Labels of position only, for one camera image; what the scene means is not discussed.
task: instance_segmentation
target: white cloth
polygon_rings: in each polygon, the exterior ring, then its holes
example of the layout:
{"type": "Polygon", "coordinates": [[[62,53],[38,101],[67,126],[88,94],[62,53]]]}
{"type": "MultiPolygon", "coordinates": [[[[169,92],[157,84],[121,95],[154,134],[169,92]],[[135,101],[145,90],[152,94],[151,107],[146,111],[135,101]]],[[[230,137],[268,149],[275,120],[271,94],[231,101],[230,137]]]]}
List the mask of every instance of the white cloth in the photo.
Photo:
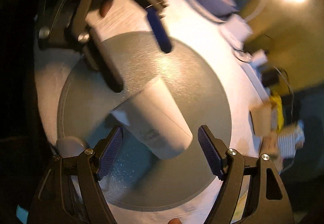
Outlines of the white cloth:
{"type": "MultiPolygon", "coordinates": [[[[262,103],[257,91],[220,36],[218,25],[200,16],[185,0],[166,0],[163,19],[172,37],[189,45],[199,53],[219,77],[231,110],[232,138],[230,147],[243,155],[258,156],[259,138],[252,137],[249,106],[262,103]]],[[[97,11],[87,17],[102,40],[117,34],[150,30],[144,11],[132,0],[114,0],[104,19],[97,11]]],[[[70,50],[40,51],[35,47],[35,80],[38,108],[47,138],[51,144],[57,139],[57,107],[61,90],[71,69],[80,56],[70,50]]],[[[167,224],[180,218],[183,224],[203,223],[217,198],[221,182],[215,179],[203,192],[185,204],[157,212],[122,209],[109,204],[119,224],[167,224]]]]}

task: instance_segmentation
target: brown cardboard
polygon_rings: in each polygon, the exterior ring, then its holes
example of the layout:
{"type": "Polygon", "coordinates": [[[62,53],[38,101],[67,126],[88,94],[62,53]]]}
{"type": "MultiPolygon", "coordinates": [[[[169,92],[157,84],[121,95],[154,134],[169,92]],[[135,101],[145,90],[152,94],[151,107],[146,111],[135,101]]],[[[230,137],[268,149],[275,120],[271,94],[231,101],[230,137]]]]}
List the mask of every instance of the brown cardboard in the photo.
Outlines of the brown cardboard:
{"type": "Polygon", "coordinates": [[[266,102],[251,109],[254,134],[259,137],[268,136],[271,132],[272,104],[266,102]]]}
{"type": "Polygon", "coordinates": [[[271,131],[269,136],[263,137],[260,153],[275,157],[279,155],[278,135],[275,131],[271,131]]]}

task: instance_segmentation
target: yellow package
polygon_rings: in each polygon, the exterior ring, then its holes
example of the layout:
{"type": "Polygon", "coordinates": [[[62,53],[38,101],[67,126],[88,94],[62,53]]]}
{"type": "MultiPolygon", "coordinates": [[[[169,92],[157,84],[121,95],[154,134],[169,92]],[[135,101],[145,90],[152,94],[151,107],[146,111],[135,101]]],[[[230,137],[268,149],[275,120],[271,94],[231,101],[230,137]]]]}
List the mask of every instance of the yellow package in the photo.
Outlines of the yellow package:
{"type": "Polygon", "coordinates": [[[273,91],[273,96],[270,96],[270,101],[274,102],[277,106],[277,116],[278,116],[278,127],[277,127],[277,133],[279,133],[282,128],[283,128],[283,124],[285,122],[284,119],[284,114],[282,113],[282,101],[281,101],[281,97],[279,96],[278,93],[276,93],[275,91],[273,91]]]}

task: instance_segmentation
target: gray circular plate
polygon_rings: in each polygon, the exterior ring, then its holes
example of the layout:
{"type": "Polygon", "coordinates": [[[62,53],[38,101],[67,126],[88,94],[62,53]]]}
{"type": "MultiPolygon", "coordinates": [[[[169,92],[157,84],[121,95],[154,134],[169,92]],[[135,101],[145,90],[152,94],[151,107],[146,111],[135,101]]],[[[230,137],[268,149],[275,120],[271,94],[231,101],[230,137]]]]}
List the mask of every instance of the gray circular plate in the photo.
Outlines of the gray circular plate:
{"type": "Polygon", "coordinates": [[[124,78],[124,90],[114,93],[101,75],[83,60],[70,73],[58,109],[58,137],[85,139],[91,147],[118,122],[109,112],[160,74],[193,134],[181,155],[159,160],[124,130],[124,141],[111,172],[100,186],[106,200],[132,210],[176,207],[197,196],[214,179],[197,139],[207,124],[229,146],[231,115],[225,91],[210,66],[184,43],[172,39],[173,50],[161,52],[151,32],[130,32],[106,40],[124,78]]]}

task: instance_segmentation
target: blue gripper pad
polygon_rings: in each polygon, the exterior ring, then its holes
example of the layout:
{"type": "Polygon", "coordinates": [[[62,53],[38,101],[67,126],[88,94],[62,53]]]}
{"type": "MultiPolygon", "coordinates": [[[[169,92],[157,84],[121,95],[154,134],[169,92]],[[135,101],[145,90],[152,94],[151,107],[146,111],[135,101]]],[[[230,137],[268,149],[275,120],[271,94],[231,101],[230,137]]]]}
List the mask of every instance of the blue gripper pad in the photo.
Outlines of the blue gripper pad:
{"type": "Polygon", "coordinates": [[[123,129],[118,127],[111,140],[103,151],[99,159],[99,170],[97,173],[98,178],[101,180],[104,176],[108,175],[118,150],[123,142],[123,129]]]}
{"type": "Polygon", "coordinates": [[[146,8],[147,20],[151,25],[155,38],[164,53],[170,53],[172,50],[171,41],[154,7],[146,8]]]}
{"type": "Polygon", "coordinates": [[[198,129],[198,141],[213,175],[217,176],[219,180],[223,180],[225,174],[223,172],[222,160],[202,126],[198,129]]]}

